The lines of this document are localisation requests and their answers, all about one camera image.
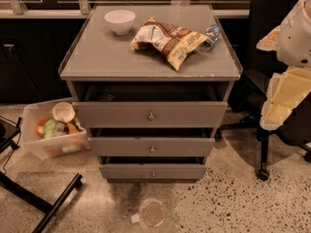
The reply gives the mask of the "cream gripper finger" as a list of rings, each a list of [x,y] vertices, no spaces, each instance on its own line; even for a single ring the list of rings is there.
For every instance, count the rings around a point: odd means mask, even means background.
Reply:
[[[259,125],[265,130],[276,130],[292,113],[292,110],[281,104],[265,101],[261,109]]]

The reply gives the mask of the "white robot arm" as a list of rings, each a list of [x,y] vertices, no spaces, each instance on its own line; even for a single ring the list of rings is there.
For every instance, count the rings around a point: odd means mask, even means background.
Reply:
[[[261,109],[260,126],[276,130],[311,92],[311,0],[298,0],[279,26],[257,43],[275,51],[288,68],[272,75]]]

